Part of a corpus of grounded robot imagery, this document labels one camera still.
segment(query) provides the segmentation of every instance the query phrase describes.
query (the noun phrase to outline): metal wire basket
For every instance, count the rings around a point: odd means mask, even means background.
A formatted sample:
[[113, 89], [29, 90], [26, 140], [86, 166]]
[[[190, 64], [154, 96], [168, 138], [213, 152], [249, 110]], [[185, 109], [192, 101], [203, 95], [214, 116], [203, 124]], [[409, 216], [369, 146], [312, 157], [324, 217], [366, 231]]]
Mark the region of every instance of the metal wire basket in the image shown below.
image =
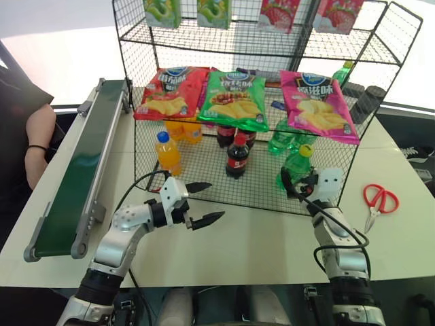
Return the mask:
[[[160, 67], [215, 67], [221, 71], [236, 68], [263, 71], [293, 70], [311, 63], [323, 65], [324, 60], [335, 62], [338, 68], [344, 60], [354, 63], [349, 79], [342, 86], [349, 108], [362, 93], [351, 83], [390, 89], [402, 68], [409, 50], [421, 28], [422, 19], [406, 8], [391, 2], [365, 1], [349, 35], [316, 33], [312, 28], [319, 1], [302, 0], [290, 34], [268, 33], [256, 28], [261, 0], [234, 0], [232, 23], [228, 30], [197, 26], [196, 0], [182, 0], [183, 20], [178, 29], [150, 27], [145, 19], [142, 0], [113, 0], [122, 63], [130, 85], [130, 104], [141, 104], [143, 88]], [[186, 183], [208, 181], [213, 187], [192, 197], [258, 209], [306, 214], [297, 200], [287, 199], [275, 183], [285, 156], [271, 156], [267, 141], [276, 130], [285, 112], [271, 107], [273, 101], [283, 102], [280, 89], [266, 89], [266, 114], [271, 131], [259, 133], [249, 157], [246, 173], [238, 180], [226, 176], [226, 151], [218, 147], [216, 132], [203, 126], [203, 140], [195, 145], [178, 144]], [[371, 112], [352, 112], [360, 138], [374, 117], [379, 104], [373, 103]], [[158, 169], [154, 150], [156, 134], [164, 130], [163, 122], [135, 122], [135, 178]], [[344, 171], [341, 193], [334, 199], [339, 204], [349, 174], [356, 145], [337, 143], [318, 137], [313, 144], [313, 166], [339, 167]], [[163, 178], [155, 176], [138, 187], [158, 191]]]

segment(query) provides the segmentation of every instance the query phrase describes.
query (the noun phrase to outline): table surface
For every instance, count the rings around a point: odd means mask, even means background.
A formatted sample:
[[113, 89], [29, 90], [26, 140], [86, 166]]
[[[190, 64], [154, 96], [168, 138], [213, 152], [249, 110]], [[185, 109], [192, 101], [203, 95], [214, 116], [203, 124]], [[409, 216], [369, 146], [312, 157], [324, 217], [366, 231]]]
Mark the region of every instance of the table surface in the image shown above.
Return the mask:
[[[56, 193], [83, 123], [77, 116], [5, 244], [0, 254], [0, 286], [78, 287], [116, 203], [133, 182], [134, 121], [122, 114], [99, 194], [107, 214], [92, 231], [87, 256], [78, 260], [45, 257], [35, 263], [23, 260], [24, 248]], [[340, 204], [349, 223], [359, 230], [369, 214], [362, 197], [369, 183], [384, 185], [400, 199], [400, 208], [380, 216], [368, 234], [372, 279], [434, 275], [435, 259], [428, 259], [427, 248], [435, 247], [435, 200], [377, 119], [358, 149]], [[156, 195], [134, 189], [125, 203], [140, 204], [152, 197]], [[313, 259], [318, 243], [309, 217], [200, 200], [190, 200], [190, 207], [193, 218], [212, 211], [226, 214], [200, 231], [177, 225], [145, 236], [132, 264], [140, 286], [328, 282]], [[128, 276], [122, 286], [133, 286]]]

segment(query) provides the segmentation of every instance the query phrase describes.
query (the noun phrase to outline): robotic arm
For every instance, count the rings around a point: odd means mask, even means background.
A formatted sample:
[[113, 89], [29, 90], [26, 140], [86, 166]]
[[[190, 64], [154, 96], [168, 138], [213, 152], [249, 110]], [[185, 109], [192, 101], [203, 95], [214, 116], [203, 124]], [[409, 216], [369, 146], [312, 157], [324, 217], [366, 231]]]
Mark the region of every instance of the robotic arm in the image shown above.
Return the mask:
[[[332, 313], [337, 326], [385, 326], [381, 309], [375, 304], [366, 258], [361, 248], [343, 249], [337, 246], [355, 246], [358, 243], [339, 224], [326, 216], [320, 209], [335, 218], [348, 230], [351, 229], [340, 208], [331, 203], [340, 190], [342, 170], [325, 168], [314, 170], [311, 176], [302, 180], [298, 197], [312, 216], [314, 233], [322, 249], [325, 272], [331, 283], [334, 305]], [[287, 170], [281, 176], [289, 196], [295, 195]]]
[[118, 209], [77, 293], [69, 298], [57, 325], [107, 324], [114, 310], [115, 296], [143, 236], [156, 228], [165, 225], [171, 227], [178, 223], [185, 223], [188, 229], [197, 230], [217, 221], [225, 213], [211, 213], [198, 221], [188, 217], [189, 192], [198, 192], [209, 186], [210, 183], [185, 185], [169, 177], [160, 190], [162, 202], [149, 200], [144, 205], [127, 205]]

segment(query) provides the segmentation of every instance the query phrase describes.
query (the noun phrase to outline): scissors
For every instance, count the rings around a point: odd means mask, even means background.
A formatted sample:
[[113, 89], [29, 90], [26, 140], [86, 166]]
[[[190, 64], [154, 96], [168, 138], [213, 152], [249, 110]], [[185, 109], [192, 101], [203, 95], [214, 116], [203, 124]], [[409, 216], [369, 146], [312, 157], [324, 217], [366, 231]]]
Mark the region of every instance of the scissors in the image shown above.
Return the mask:
[[[377, 193], [375, 194], [375, 196], [371, 200], [369, 200], [368, 196], [367, 196], [369, 188], [376, 188], [377, 189]], [[375, 219], [376, 219], [376, 217], [379, 216], [379, 214], [392, 213], [396, 209], [399, 208], [399, 199], [396, 197], [395, 194], [393, 194], [392, 192], [389, 192], [384, 187], [377, 185], [375, 183], [371, 183], [370, 185], [367, 185], [364, 188], [363, 194], [364, 194], [364, 200], [366, 201], [368, 207], [370, 207], [370, 217], [367, 219], [366, 228], [364, 230], [364, 233], [367, 233], [369, 231], [369, 229], [375, 223]], [[385, 203], [387, 202], [387, 197], [390, 197], [394, 201], [393, 207], [391, 209], [389, 209], [388, 211], [385, 209]], [[377, 205], [379, 199], [381, 199], [381, 204], [376, 209], [376, 205]]]

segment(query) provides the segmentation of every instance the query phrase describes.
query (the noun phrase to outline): bag of potato chips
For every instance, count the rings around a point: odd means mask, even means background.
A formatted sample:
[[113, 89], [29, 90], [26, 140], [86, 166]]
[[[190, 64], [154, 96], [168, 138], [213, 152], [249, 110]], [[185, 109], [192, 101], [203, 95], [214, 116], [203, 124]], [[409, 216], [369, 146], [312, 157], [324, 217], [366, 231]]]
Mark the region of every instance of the bag of potato chips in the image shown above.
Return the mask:
[[145, 87], [136, 120], [193, 117], [209, 70], [197, 67], [159, 69]]
[[349, 108], [336, 79], [281, 71], [288, 124], [346, 144], [359, 144]]
[[250, 131], [268, 131], [264, 114], [266, 79], [212, 71], [199, 119]]

